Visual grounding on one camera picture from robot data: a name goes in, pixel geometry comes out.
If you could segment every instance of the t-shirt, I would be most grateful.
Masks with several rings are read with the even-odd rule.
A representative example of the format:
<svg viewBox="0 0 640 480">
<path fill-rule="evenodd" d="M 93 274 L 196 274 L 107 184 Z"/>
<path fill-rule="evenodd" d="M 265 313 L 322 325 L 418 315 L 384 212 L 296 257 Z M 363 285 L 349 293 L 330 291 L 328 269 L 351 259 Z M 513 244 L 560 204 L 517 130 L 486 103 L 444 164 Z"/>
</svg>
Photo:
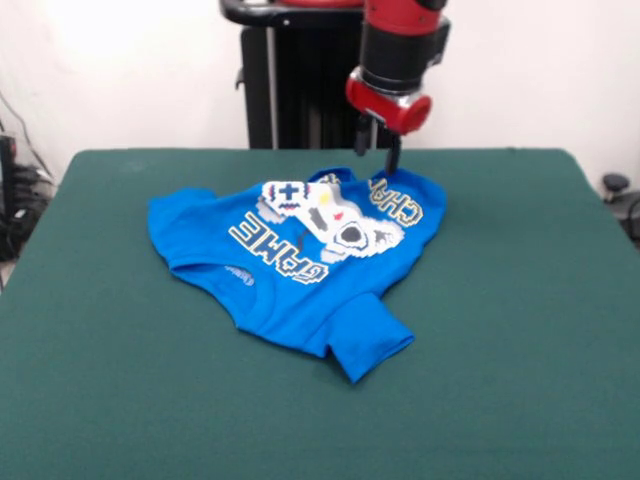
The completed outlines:
<svg viewBox="0 0 640 480">
<path fill-rule="evenodd" d="M 187 188 L 150 202 L 149 232 L 173 275 L 213 295 L 238 329 L 318 357 L 352 382 L 411 343 L 380 301 L 435 235 L 446 196 L 399 169 L 347 168 L 218 198 Z"/>
</svg>

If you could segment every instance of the green table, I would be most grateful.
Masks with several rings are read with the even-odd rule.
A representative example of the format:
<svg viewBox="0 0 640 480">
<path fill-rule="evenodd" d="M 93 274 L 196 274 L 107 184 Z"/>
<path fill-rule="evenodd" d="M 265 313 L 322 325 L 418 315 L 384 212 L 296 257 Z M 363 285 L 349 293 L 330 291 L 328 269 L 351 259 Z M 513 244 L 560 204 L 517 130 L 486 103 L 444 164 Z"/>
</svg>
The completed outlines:
<svg viewBox="0 0 640 480">
<path fill-rule="evenodd" d="M 640 259 L 561 151 L 407 152 L 449 195 L 352 386 L 172 278 L 147 200 L 381 155 L 80 154 L 0 299 L 0 478 L 640 478 Z"/>
</svg>

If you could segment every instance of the graphic print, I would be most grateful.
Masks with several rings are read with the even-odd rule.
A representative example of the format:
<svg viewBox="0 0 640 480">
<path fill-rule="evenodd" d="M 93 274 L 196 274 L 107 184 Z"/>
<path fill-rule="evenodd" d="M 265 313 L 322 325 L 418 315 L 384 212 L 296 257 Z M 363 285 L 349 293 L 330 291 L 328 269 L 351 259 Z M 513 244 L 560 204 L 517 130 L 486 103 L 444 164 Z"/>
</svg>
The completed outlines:
<svg viewBox="0 0 640 480">
<path fill-rule="evenodd" d="M 395 222 L 365 217 L 342 198 L 334 183 L 267 182 L 258 200 L 260 216 L 272 223 L 296 217 L 322 243 L 321 258 L 335 263 L 369 257 L 397 246 L 404 232 Z"/>
</svg>

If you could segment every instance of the power cord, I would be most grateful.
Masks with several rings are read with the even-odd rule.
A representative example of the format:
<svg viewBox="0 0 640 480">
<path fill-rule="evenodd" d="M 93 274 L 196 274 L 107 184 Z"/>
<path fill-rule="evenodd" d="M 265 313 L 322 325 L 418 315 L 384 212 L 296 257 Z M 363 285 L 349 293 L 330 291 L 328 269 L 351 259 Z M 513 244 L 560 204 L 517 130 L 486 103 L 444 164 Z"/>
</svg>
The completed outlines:
<svg viewBox="0 0 640 480">
<path fill-rule="evenodd" d="M 29 136 L 27 123 L 24 121 L 24 118 L 22 118 L 22 116 L 13 108 L 11 103 L 9 103 L 9 101 L 7 100 L 7 97 L 5 97 L 4 93 L 2 93 L 2 90 L 0 90 L 0 101 L 4 104 L 7 110 L 9 110 L 9 112 L 16 118 L 16 120 L 18 120 L 18 122 L 20 123 L 20 126 L 22 127 L 22 135 L 24 136 L 24 141 L 29 147 L 29 150 L 31 150 L 31 153 L 33 153 L 33 156 L 35 157 L 40 167 L 42 167 L 42 169 L 46 172 L 49 178 L 53 178 L 53 175 L 51 174 L 51 170 L 49 170 L 49 167 L 47 167 L 47 164 L 44 162 L 40 154 L 36 151 L 35 147 L 33 146 L 33 143 L 31 143 L 31 137 Z M 0 122 L 0 131 L 1 132 L 5 131 L 4 126 L 1 125 L 1 122 Z"/>
<path fill-rule="evenodd" d="M 0 136 L 0 160 L 3 184 L 0 205 L 0 262 L 18 259 L 38 220 L 46 210 L 50 197 L 41 185 L 50 183 L 35 166 L 18 165 L 15 141 Z"/>
</svg>

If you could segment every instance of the red robot arm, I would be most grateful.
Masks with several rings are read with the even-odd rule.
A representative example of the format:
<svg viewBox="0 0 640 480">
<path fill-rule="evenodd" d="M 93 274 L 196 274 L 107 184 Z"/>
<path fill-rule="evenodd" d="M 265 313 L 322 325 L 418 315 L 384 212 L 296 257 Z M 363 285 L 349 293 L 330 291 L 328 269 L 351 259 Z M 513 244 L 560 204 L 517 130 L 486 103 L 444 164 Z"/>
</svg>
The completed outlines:
<svg viewBox="0 0 640 480">
<path fill-rule="evenodd" d="M 366 0 L 360 65 L 347 80 L 347 98 L 361 112 L 356 150 L 366 151 L 362 136 L 371 118 L 392 134 L 386 169 L 393 173 L 400 136 L 418 130 L 431 110 L 421 94 L 422 77 L 440 62 L 449 33 L 441 16 L 446 0 Z"/>
</svg>

